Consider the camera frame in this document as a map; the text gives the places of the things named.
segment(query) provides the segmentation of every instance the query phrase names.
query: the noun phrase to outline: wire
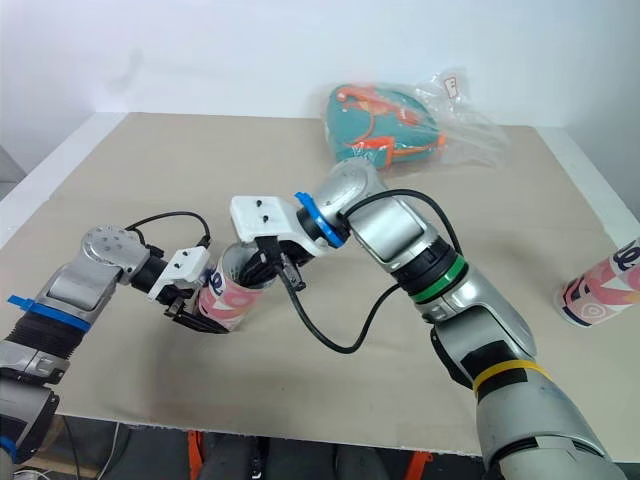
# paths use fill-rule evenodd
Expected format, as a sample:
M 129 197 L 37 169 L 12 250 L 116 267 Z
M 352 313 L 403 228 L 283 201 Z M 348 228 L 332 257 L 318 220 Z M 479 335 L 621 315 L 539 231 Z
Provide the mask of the wire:
M 153 215 L 151 217 L 143 218 L 142 220 L 138 220 L 137 222 L 132 223 L 131 225 L 126 227 L 125 230 L 136 232 L 138 234 L 138 237 L 141 237 L 140 238 L 141 243 L 144 244 L 144 241 L 143 241 L 144 236 L 142 235 L 142 232 L 138 230 L 138 227 L 145 225 L 147 223 L 155 222 L 156 220 L 160 220 L 162 218 L 169 218 L 169 217 L 193 217 L 197 219 L 202 224 L 202 228 L 204 229 L 204 236 L 198 242 L 198 246 L 202 245 L 205 248 L 209 247 L 209 244 L 211 243 L 211 230 L 209 229 L 209 225 L 207 224 L 206 220 L 202 218 L 202 216 L 198 215 L 197 213 L 189 212 L 186 210 L 159 213 L 158 215 Z
M 360 335 L 358 335 L 358 338 L 356 339 L 355 343 L 350 347 L 343 347 L 342 345 L 338 345 L 337 343 L 327 338 L 320 330 L 318 330 L 318 328 L 313 324 L 313 322 L 307 315 L 307 312 L 304 311 L 304 307 L 300 303 L 298 294 L 293 288 L 293 285 L 291 285 L 291 282 L 289 281 L 287 276 L 282 271 L 282 268 L 276 267 L 276 271 L 278 272 L 278 275 L 280 276 L 282 283 L 284 283 L 287 293 L 289 294 L 289 298 L 291 299 L 291 302 L 293 303 L 293 306 L 296 309 L 296 312 L 298 312 L 298 316 L 302 320 L 302 323 L 304 323 L 304 325 L 309 329 L 309 331 L 313 334 L 313 336 L 316 337 L 318 340 L 320 340 L 320 342 L 322 342 L 323 345 L 325 345 L 326 347 L 330 348 L 335 352 L 344 353 L 344 354 L 354 353 L 356 350 L 358 350 L 362 346 L 362 343 L 364 342 L 364 339 L 366 338 L 367 333 L 369 332 L 369 327 L 371 327 L 371 323 L 373 322 L 373 319 L 376 316 L 378 309 L 382 305 L 382 302 L 384 302 L 389 295 L 391 295 L 398 288 L 400 288 L 400 285 L 396 283 L 395 285 L 392 285 L 391 287 L 387 288 L 382 293 L 382 295 L 378 297 L 378 299 L 376 300 L 376 303 L 374 303 L 373 307 L 371 307 L 371 311 L 369 312 L 369 315 L 367 316 L 367 319 L 364 322 L 364 325 L 362 326 L 362 331 L 360 332 Z
M 73 438 L 73 434 L 71 433 L 71 427 L 69 426 L 69 422 L 67 422 L 67 417 L 62 417 L 62 422 L 64 423 L 64 428 L 67 431 L 67 436 L 69 437 L 69 443 L 71 443 L 71 451 L 73 452 L 73 461 L 76 464 L 76 480 L 80 480 L 80 462 L 78 461 L 78 451 L 76 450 L 76 442 Z
M 436 212 L 436 214 L 440 218 L 440 221 L 444 225 L 444 228 L 447 230 L 447 234 L 449 235 L 449 238 L 451 239 L 451 244 L 453 245 L 454 250 L 456 252 L 458 252 L 460 255 L 462 255 L 462 248 L 460 247 L 460 242 L 458 241 L 458 236 L 456 235 L 456 232 L 453 229 L 453 226 L 451 225 L 451 222 L 447 218 L 447 215 L 444 213 L 442 208 L 440 208 L 440 205 L 438 205 L 433 198 L 431 198 L 430 196 L 428 196 L 428 195 L 426 195 L 426 194 L 424 194 L 422 192 L 419 192 L 417 190 L 410 190 L 410 189 L 407 189 L 407 188 L 398 188 L 398 189 L 395 189 L 395 190 L 386 190 L 384 192 L 375 193 L 375 194 L 371 195 L 370 197 L 365 198 L 364 200 L 360 200 L 355 205 L 353 205 L 349 209 L 347 209 L 347 211 L 344 213 L 344 218 L 348 222 L 349 221 L 349 217 L 353 213 L 355 213 L 356 210 L 361 209 L 365 205 L 369 205 L 370 203 L 373 203 L 373 202 L 375 202 L 377 200 L 380 200 L 382 198 L 395 197 L 395 196 L 414 197 L 414 198 L 417 198 L 418 200 L 422 200 L 427 205 L 429 205 Z
M 426 195 L 426 194 L 424 194 L 422 192 L 419 192 L 417 190 L 410 190 L 410 189 L 405 189 L 405 188 L 395 189 L 395 190 L 387 190 L 387 191 L 384 191 L 384 192 L 380 192 L 380 193 L 376 193 L 374 195 L 371 195 L 370 197 L 367 197 L 367 198 L 365 198 L 363 200 L 360 200 L 356 204 L 352 205 L 349 209 L 347 209 L 347 211 L 344 213 L 344 219 L 345 219 L 345 222 L 347 223 L 347 226 L 349 226 L 349 217 L 353 213 L 355 213 L 357 210 L 361 209 L 362 207 L 364 207 L 366 205 L 369 205 L 370 203 L 373 203 L 373 202 L 376 202 L 378 200 L 381 200 L 383 198 L 390 198 L 390 197 L 394 197 L 394 196 L 414 197 L 414 198 L 417 198 L 418 200 L 422 200 L 427 205 L 429 205 L 436 212 L 436 214 L 440 218 L 440 221 L 443 223 L 444 228 L 447 230 L 447 234 L 449 235 L 449 238 L 451 239 L 451 244 L 453 245 L 454 250 L 459 255 L 462 255 L 462 247 L 460 246 L 460 242 L 458 241 L 458 236 L 456 235 L 456 232 L 453 229 L 453 225 L 451 225 L 451 222 L 447 218 L 447 215 L 444 213 L 442 208 L 440 208 L 440 205 L 438 205 L 437 202 L 433 198 L 431 198 L 430 196 L 428 196 L 428 195 Z M 338 345 L 337 343 L 333 342 L 329 338 L 327 338 L 320 330 L 318 330 L 318 328 L 313 324 L 313 322 L 311 321 L 311 319 L 307 315 L 307 312 L 305 312 L 304 307 L 302 306 L 302 304 L 300 303 L 300 299 L 298 298 L 298 294 L 296 293 L 295 289 L 293 288 L 293 285 L 291 284 L 290 280 L 283 273 L 282 268 L 276 267 L 276 271 L 278 273 L 278 276 L 282 280 L 282 283 L 284 283 L 284 286 L 285 286 L 285 288 L 287 290 L 287 293 L 289 294 L 289 298 L 291 299 L 291 302 L 293 303 L 293 306 L 296 309 L 296 312 L 298 313 L 298 316 L 302 320 L 302 323 L 304 323 L 304 325 L 309 329 L 309 331 L 318 340 L 320 340 L 320 342 L 322 342 L 323 345 L 325 345 L 326 347 L 330 348 L 331 350 L 334 350 L 334 351 L 336 351 L 338 353 L 344 353 L 344 354 L 353 353 L 356 350 L 358 350 L 358 348 L 360 348 L 360 346 L 364 342 L 364 339 L 367 336 L 367 333 L 369 332 L 369 327 L 371 326 L 371 323 L 373 322 L 373 318 L 375 317 L 376 313 L 378 312 L 378 309 L 380 308 L 382 303 L 387 299 L 387 297 L 389 297 L 389 295 L 391 295 L 398 288 L 400 288 L 399 284 L 395 284 L 395 285 L 389 287 L 387 290 L 385 290 L 382 293 L 382 295 L 380 295 L 378 297 L 376 302 L 373 304 L 373 307 L 371 307 L 371 311 L 369 312 L 369 315 L 367 316 L 367 320 L 364 322 L 364 325 L 362 327 L 362 331 L 360 332 L 360 335 L 358 336 L 358 338 L 355 341 L 355 343 L 353 345 L 351 345 L 350 347 L 343 347 L 343 346 Z
M 116 429 L 113 431 L 113 441 L 111 442 L 111 452 L 109 453 L 109 458 L 105 462 L 102 470 L 98 473 L 96 480 L 101 480 L 103 475 L 106 473 L 107 468 L 109 467 L 109 463 L 111 463 L 111 459 L 113 458 L 113 454 L 116 451 L 116 442 L 118 441 L 118 430 L 120 430 L 120 422 L 116 423 Z
M 25 470 L 18 470 L 16 472 L 13 472 L 13 478 L 15 480 L 21 480 L 22 476 L 20 475 L 21 473 L 31 473 L 33 475 L 36 475 L 38 478 L 44 478 L 44 480 L 51 480 L 51 477 L 47 477 L 47 475 L 45 475 L 42 472 L 39 472 L 38 470 L 32 470 L 32 469 L 25 469 Z
M 116 465 L 118 465 L 118 463 L 120 462 L 120 460 L 122 460 L 122 457 L 127 451 L 127 447 L 129 446 L 129 440 L 131 439 L 131 429 L 127 428 L 125 425 L 125 430 L 126 430 L 126 437 L 124 438 L 124 440 L 121 440 L 121 439 L 118 440 L 118 443 L 120 445 L 116 447 L 116 453 L 114 453 L 113 458 L 111 459 L 111 462 L 109 462 L 109 467 L 104 472 L 105 475 L 109 473 L 111 470 L 113 470 L 116 467 Z
M 130 231 L 135 232 L 136 235 L 138 235 L 138 238 L 140 239 L 140 243 L 143 245 L 147 244 L 147 241 L 144 239 L 144 235 L 142 234 L 142 232 L 140 230 L 138 230 L 137 228 L 132 228 Z

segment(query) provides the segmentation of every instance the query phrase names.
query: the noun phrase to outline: yellow tape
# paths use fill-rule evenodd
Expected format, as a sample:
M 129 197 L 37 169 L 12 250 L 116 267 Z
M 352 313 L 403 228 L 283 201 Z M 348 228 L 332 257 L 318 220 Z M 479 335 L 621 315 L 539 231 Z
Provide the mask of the yellow tape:
M 473 393 L 478 393 L 478 388 L 480 388 L 480 385 L 489 380 L 491 377 L 498 375 L 499 373 L 506 372 L 507 370 L 513 370 L 514 368 L 527 368 L 529 370 L 535 370 L 536 372 L 541 373 L 549 380 L 551 380 L 551 377 L 546 372 L 546 370 L 535 362 L 530 362 L 529 360 L 507 360 L 506 362 L 496 363 L 495 365 L 492 365 L 491 367 L 480 373 L 480 375 L 478 375 L 473 381 Z

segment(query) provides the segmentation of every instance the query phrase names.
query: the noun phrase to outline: paper cup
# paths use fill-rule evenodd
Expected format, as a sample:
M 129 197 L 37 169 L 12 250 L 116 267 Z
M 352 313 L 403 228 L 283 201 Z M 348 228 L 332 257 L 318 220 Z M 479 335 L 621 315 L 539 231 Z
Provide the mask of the paper cup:
M 640 304 L 640 238 L 564 285 L 554 301 L 565 320 L 581 327 Z
M 218 264 L 207 274 L 207 284 L 200 290 L 198 310 L 231 331 L 264 294 L 273 280 L 258 288 L 245 288 L 235 280 L 247 261 L 256 253 L 256 247 L 233 244 L 223 253 Z

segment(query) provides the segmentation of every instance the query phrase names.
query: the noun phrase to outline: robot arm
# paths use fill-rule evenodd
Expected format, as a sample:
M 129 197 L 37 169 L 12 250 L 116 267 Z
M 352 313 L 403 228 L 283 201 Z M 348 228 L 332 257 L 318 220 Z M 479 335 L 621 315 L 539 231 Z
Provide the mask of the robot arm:
M 535 363 L 520 314 L 411 205 L 380 198 L 385 190 L 368 162 L 353 159 L 335 167 L 313 198 L 297 194 L 303 206 L 295 214 L 279 199 L 236 197 L 232 218 L 245 242 L 286 238 L 312 256 L 356 238 L 433 325 L 431 342 L 451 378 L 473 390 L 489 479 L 624 479 L 577 407 Z M 372 201 L 363 205 L 365 198 Z M 265 204 L 280 205 L 267 221 Z
M 9 299 L 25 313 L 0 341 L 0 478 L 10 478 L 11 463 L 28 460 L 40 446 L 59 403 L 45 385 L 60 382 L 116 284 L 130 284 L 167 306 L 174 320 L 203 330 L 183 308 L 200 287 L 209 253 L 200 246 L 179 250 L 170 262 L 161 257 L 132 232 L 96 227 L 34 300 Z

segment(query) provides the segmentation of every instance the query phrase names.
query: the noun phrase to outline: green ring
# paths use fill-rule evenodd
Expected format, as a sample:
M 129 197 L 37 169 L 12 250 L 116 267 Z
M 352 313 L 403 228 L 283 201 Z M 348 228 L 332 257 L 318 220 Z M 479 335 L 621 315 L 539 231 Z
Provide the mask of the green ring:
M 411 295 L 411 298 L 414 302 L 417 303 L 437 295 L 440 291 L 447 288 L 447 286 L 456 279 L 456 277 L 460 274 L 466 264 L 467 263 L 464 261 L 464 258 L 458 255 L 458 258 L 456 258 L 455 262 L 453 262 L 453 265 L 451 265 L 449 270 L 447 270 L 444 275 L 442 275 L 438 280 L 433 282 L 420 293 Z

